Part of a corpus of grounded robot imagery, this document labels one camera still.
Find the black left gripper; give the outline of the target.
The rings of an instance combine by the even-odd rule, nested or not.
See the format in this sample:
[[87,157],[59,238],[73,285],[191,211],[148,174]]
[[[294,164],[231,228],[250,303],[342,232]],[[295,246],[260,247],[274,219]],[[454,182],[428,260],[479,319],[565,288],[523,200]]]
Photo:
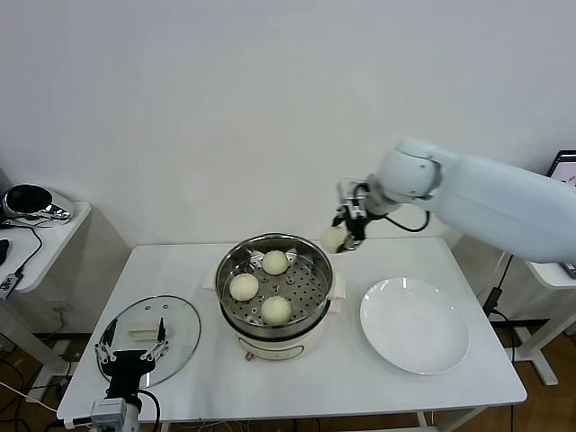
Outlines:
[[104,330],[100,341],[94,345],[96,360],[105,364],[105,375],[110,378],[106,395],[109,399],[127,399],[138,394],[142,376],[155,369],[156,362],[169,350],[169,340],[164,319],[157,331],[157,343],[149,350],[112,351],[113,337],[118,320],[113,319]]

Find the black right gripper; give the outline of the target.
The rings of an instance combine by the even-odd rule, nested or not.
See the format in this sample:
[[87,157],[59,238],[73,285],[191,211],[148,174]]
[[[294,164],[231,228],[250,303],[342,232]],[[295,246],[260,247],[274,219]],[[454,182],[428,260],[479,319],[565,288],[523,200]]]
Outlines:
[[357,250],[366,239],[366,226],[370,215],[364,204],[346,204],[345,211],[338,211],[331,222],[332,227],[346,224],[346,231],[341,231],[337,238],[337,252],[344,253]]

